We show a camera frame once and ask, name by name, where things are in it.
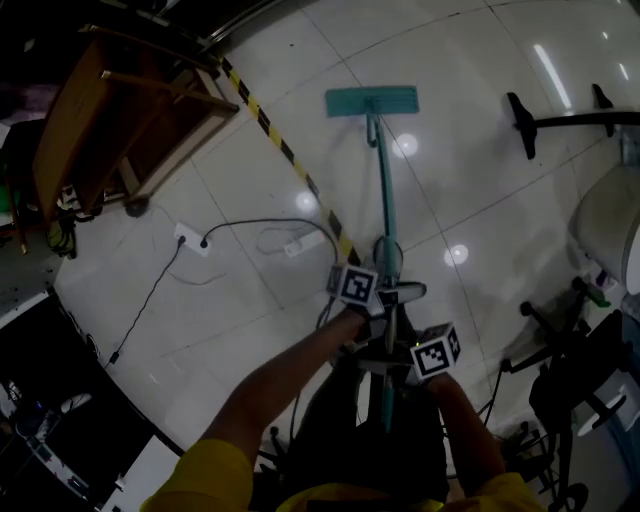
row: black chair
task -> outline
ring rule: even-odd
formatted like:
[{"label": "black chair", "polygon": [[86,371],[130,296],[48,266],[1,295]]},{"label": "black chair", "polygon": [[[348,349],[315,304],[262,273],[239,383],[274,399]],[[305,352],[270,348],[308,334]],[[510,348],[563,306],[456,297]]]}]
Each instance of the black chair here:
[{"label": "black chair", "polygon": [[[530,303],[520,306],[524,316],[532,316],[545,332],[547,346],[518,365],[510,360],[502,363],[501,370],[517,373],[525,368],[551,358],[550,363],[540,367],[540,375],[534,381],[529,403],[537,418],[547,431],[549,443],[547,452],[553,460],[559,437],[559,473],[557,481],[551,481],[554,502],[551,512],[567,507],[569,510],[581,510],[586,503],[586,487],[581,484],[569,485],[569,465],[573,445],[571,431],[571,412],[582,402],[587,402],[599,415],[594,428],[603,425],[623,405],[622,397],[611,408],[595,396],[600,388],[616,371],[629,371],[631,343],[622,339],[622,313],[614,311],[593,331],[580,320],[580,313],[589,291],[579,278],[574,279],[573,288],[577,298],[566,312],[565,322],[560,331],[540,315]],[[638,382],[638,376],[632,372]]]}]

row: floor tile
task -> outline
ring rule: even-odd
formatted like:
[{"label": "floor tile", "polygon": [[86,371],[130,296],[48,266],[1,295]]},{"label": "floor tile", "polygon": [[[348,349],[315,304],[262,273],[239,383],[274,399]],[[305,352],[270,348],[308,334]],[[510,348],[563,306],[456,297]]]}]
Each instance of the floor tile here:
[{"label": "floor tile", "polygon": [[227,59],[251,93],[268,105],[340,60],[302,13],[283,2],[236,31]]},{"label": "floor tile", "polygon": [[[346,87],[358,87],[358,82],[339,64],[266,112],[364,254],[384,232],[380,170],[377,152],[366,141],[365,116],[327,117],[326,91]],[[404,156],[386,135],[398,241],[408,248],[436,234],[438,227]]]},{"label": "floor tile", "polygon": [[445,232],[468,254],[458,270],[485,356],[529,341],[521,302],[544,306],[569,289],[582,265],[566,228],[577,201],[566,164]]},{"label": "floor tile", "polygon": [[453,322],[462,350],[458,366],[466,368],[482,361],[483,355],[462,284],[449,255],[441,236],[405,253],[402,279],[427,285],[427,295],[407,304],[406,310],[417,330]]},{"label": "floor tile", "polygon": [[[380,63],[384,62],[384,71]],[[385,121],[443,229],[566,161],[566,144],[541,131],[528,161],[506,93],[534,115],[550,106],[528,63],[488,9],[421,27],[347,61],[363,85],[416,85],[420,113]]]},{"label": "floor tile", "polygon": [[139,366],[116,366],[112,378],[145,416],[185,450],[203,434],[228,395],[188,350]]},{"label": "floor tile", "polygon": [[[640,38],[635,13],[592,1],[514,3],[494,12],[527,56],[557,113],[592,110],[594,83],[616,107],[640,101],[640,57],[631,50]],[[560,133],[567,136],[572,155],[604,136],[599,126]]]},{"label": "floor tile", "polygon": [[253,370],[299,339],[289,318],[278,311],[198,343],[190,351],[232,391]]},{"label": "floor tile", "polygon": [[[302,217],[324,225],[315,198],[258,123],[247,123],[197,168],[229,221]],[[285,245],[314,229],[300,223],[233,228],[283,306],[324,288],[333,263],[328,241],[295,257],[284,252]]]},{"label": "floor tile", "polygon": [[485,4],[482,0],[303,0],[300,6],[346,58],[410,28]]},{"label": "floor tile", "polygon": [[[92,236],[99,236],[99,227],[107,237],[112,237],[110,230],[118,232],[111,225],[121,216],[107,215],[93,225]],[[222,220],[195,168],[187,163],[158,192],[149,212],[91,268],[83,268],[84,244],[78,233],[80,272],[61,275],[56,289],[82,329],[94,336],[104,358],[120,344],[175,254],[174,222],[204,231]],[[152,360],[277,309],[233,233],[222,229],[211,240],[207,258],[186,247],[180,250],[131,332],[119,365]]]},{"label": "floor tile", "polygon": [[607,172],[621,163],[620,141],[617,136],[603,139],[571,161],[580,195],[584,195]]}]

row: black cable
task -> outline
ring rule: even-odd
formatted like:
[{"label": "black cable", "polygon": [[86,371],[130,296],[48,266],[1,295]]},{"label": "black cable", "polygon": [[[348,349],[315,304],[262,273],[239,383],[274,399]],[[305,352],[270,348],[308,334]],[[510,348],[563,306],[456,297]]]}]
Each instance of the black cable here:
[{"label": "black cable", "polygon": [[493,410],[493,404],[496,403],[496,395],[498,394],[498,387],[500,387],[501,378],[502,378],[502,367],[498,371],[498,380],[496,381],[496,387],[493,389],[493,396],[491,397],[491,400],[487,404],[489,406],[489,411],[487,412],[487,417],[484,419],[485,427],[487,426],[487,423],[489,423],[489,417],[491,416],[491,411]]},{"label": "black cable", "polygon": [[120,343],[120,345],[118,346],[116,351],[113,354],[111,354],[111,357],[109,358],[109,361],[107,361],[107,364],[104,365],[104,370],[106,370],[107,367],[110,364],[116,364],[116,361],[120,357],[120,351],[122,350],[122,347],[127,342],[127,338],[129,337],[129,334],[131,334],[131,331],[133,331],[133,328],[136,326],[136,323],[138,323],[138,320],[140,319],[140,316],[142,315],[142,312],[144,311],[144,309],[147,307],[147,304],[149,303],[149,299],[153,295],[153,292],[156,291],[156,287],[158,286],[158,283],[163,278],[163,276],[165,275],[167,270],[169,270],[169,267],[173,264],[173,262],[176,261],[176,258],[178,257],[178,253],[180,252],[180,248],[182,247],[182,245],[186,241],[187,241],[187,239],[184,236],[181,236],[180,239],[178,240],[178,247],[176,248],[176,252],[173,254],[173,257],[171,258],[169,263],[167,263],[167,265],[164,267],[164,269],[162,269],[162,272],[160,273],[160,276],[158,277],[158,279],[156,279],[156,282],[153,283],[153,288],[151,288],[151,291],[149,292],[149,295],[147,295],[147,298],[145,299],[144,304],[140,308],[140,311],[138,311],[138,314],[136,315],[135,320],[131,324],[131,327],[129,327],[129,330],[127,331],[127,334],[124,335],[124,339],[122,340],[122,342]]},{"label": "black cable", "polygon": [[327,239],[331,242],[331,245],[333,247],[333,259],[336,263],[338,262],[338,246],[336,245],[335,241],[333,240],[329,232],[325,228],[323,228],[320,224],[317,224],[311,220],[300,219],[297,217],[290,217],[290,218],[284,218],[284,219],[282,218],[280,219],[276,219],[276,218],[249,219],[249,220],[236,220],[233,222],[224,222],[222,224],[218,224],[217,226],[212,227],[209,231],[205,233],[205,235],[202,237],[202,241],[200,242],[200,247],[204,249],[205,247],[207,247],[207,245],[209,245],[207,237],[211,233],[213,233],[216,229],[224,228],[227,226],[237,226],[240,224],[255,224],[257,222],[304,222],[305,224],[309,224],[310,226],[313,226],[314,228],[322,231],[322,233],[324,233],[324,236],[326,236]]},{"label": "black cable", "polygon": [[[236,220],[236,221],[232,221],[232,222],[223,222],[222,224],[218,224],[217,226],[212,227],[209,231],[207,231],[205,233],[205,235],[202,237],[202,241],[200,242],[200,247],[203,247],[203,248],[207,247],[207,245],[209,245],[209,241],[207,240],[207,237],[211,233],[213,233],[214,231],[216,231],[219,228],[228,227],[228,226],[237,226],[239,224],[256,224],[256,223],[261,223],[261,222],[303,222],[305,224],[309,224],[310,226],[315,227],[316,229],[322,231],[322,233],[325,235],[327,240],[329,240],[331,242],[331,247],[333,248],[333,259],[334,259],[334,262],[335,263],[338,262],[338,246],[337,246],[335,240],[329,234],[329,232],[325,228],[323,228],[320,224],[317,224],[317,223],[315,223],[313,221],[310,221],[310,220],[307,220],[307,219],[301,219],[301,218],[297,218],[297,217],[288,217],[288,218],[284,218],[284,219],[283,218],[279,218],[278,219],[278,218],[266,217],[266,218],[261,218],[261,219],[247,219],[247,220]],[[104,369],[105,370],[107,369],[107,367],[110,364],[115,364],[116,361],[118,360],[118,358],[120,357],[120,350],[122,350],[122,347],[124,346],[124,344],[126,343],[127,339],[129,338],[129,334],[131,334],[131,331],[133,331],[133,328],[136,326],[136,323],[140,319],[140,315],[142,315],[142,312],[147,307],[147,304],[149,303],[149,299],[151,298],[151,295],[153,295],[153,292],[155,291],[156,287],[158,286],[158,283],[164,277],[164,275],[167,273],[167,270],[169,270],[169,267],[171,267],[173,262],[178,257],[178,253],[180,252],[180,248],[182,247],[182,245],[184,244],[185,241],[186,241],[186,239],[184,237],[180,237],[180,240],[178,240],[178,247],[176,248],[176,252],[173,255],[173,258],[171,258],[171,260],[169,261],[167,266],[164,267],[164,269],[162,270],[160,276],[158,277],[156,282],[153,284],[153,288],[151,288],[151,291],[149,292],[149,295],[147,295],[147,298],[145,299],[144,304],[142,305],[142,308],[138,312],[135,320],[133,321],[133,324],[131,325],[131,327],[129,328],[127,333],[125,334],[124,339],[122,340],[122,342],[120,343],[120,345],[118,346],[116,351],[113,354],[111,354],[111,357],[109,358],[109,361],[107,362],[107,364],[104,365]],[[329,317],[329,313],[331,311],[331,305],[333,305],[333,301],[334,301],[334,299],[331,298],[329,300],[329,302],[327,303],[327,305],[320,312],[320,316],[318,317],[318,323],[316,324],[316,326],[320,325],[320,323],[323,321],[323,319],[324,319],[324,322],[326,322],[326,318]]]}]

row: hand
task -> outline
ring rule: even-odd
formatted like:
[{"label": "hand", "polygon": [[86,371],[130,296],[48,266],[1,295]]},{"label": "hand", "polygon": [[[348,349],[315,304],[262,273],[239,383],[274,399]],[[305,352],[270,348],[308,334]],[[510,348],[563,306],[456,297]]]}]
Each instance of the hand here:
[{"label": "hand", "polygon": [[449,388],[452,385],[457,384],[456,380],[448,373],[440,373],[435,377],[431,377],[424,382],[422,386],[431,395],[438,395],[443,389]]}]

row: wheel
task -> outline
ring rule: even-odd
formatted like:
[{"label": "wheel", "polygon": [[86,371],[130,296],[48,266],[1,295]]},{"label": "wheel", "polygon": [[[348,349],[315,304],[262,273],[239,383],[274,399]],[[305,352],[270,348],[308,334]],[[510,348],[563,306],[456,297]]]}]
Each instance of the wheel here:
[{"label": "wheel", "polygon": [[533,306],[531,305],[531,302],[523,302],[520,304],[520,314],[522,316],[531,316],[532,313]]}]

